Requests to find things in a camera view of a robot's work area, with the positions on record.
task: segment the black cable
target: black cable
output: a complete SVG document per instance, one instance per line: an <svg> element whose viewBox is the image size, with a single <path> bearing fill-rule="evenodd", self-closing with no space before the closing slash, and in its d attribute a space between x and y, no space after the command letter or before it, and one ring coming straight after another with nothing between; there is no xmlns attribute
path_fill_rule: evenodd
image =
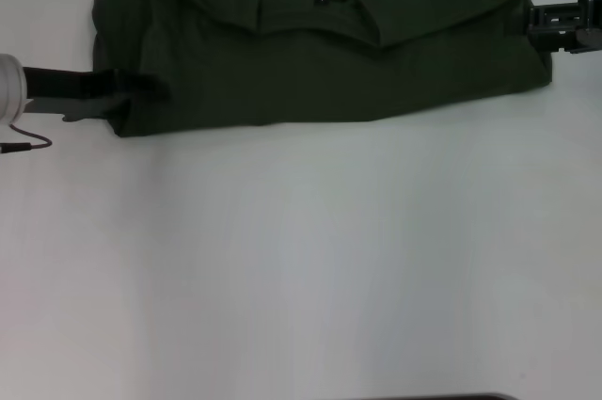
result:
<svg viewBox="0 0 602 400"><path fill-rule="evenodd" d="M32 151L34 149L45 149L50 148L53 145L53 142L48 139L46 136L32 134L30 132L26 132L25 130L21 130L18 127L15 127L13 124L9 126L14 132L18 134L29 136L30 138L35 138L40 141L43 141L43 144L31 144L31 143L0 143L0 153L10 153L10 152L25 152Z"/></svg>

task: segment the white table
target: white table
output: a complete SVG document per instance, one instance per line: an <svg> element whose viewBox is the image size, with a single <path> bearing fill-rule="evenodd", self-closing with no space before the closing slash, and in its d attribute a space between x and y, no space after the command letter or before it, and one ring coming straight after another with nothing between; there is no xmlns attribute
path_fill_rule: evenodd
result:
<svg viewBox="0 0 602 400"><path fill-rule="evenodd" d="M91 1L0 0L0 52L88 69ZM55 146L0 159L0 398L600 398L602 55L556 66L367 124L26 116Z"/></svg>

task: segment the green fabric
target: green fabric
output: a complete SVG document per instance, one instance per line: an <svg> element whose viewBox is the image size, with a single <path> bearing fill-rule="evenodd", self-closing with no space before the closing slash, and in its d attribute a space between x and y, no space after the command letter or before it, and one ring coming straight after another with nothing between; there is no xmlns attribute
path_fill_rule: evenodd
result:
<svg viewBox="0 0 602 400"><path fill-rule="evenodd" d="M96 0L95 69L158 74L120 136L377 120L549 83L529 0Z"/></svg>

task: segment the dark green shirt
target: dark green shirt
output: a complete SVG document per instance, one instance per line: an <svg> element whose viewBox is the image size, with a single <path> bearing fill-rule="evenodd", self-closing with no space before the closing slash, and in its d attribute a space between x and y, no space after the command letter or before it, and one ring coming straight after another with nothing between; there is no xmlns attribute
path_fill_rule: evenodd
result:
<svg viewBox="0 0 602 400"><path fill-rule="evenodd" d="M378 120L549 83L530 0L96 0L95 68L158 74L120 136Z"/></svg>

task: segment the wire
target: wire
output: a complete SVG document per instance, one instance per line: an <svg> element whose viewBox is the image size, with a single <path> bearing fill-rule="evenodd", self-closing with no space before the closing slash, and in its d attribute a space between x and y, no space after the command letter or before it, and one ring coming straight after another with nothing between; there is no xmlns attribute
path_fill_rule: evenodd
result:
<svg viewBox="0 0 602 400"><path fill-rule="evenodd" d="M41 136L41 135L32 134L30 132L26 132L25 130L21 130L20 128L15 127L13 124L11 124L9 127L13 131L17 132L18 134L21 134L24 136L29 136L30 138L35 138L35 139L38 139L39 141L44 142L44 144L32 144L31 149L45 149L45 148L50 148L53 145L52 140L48 139L46 136Z"/></svg>

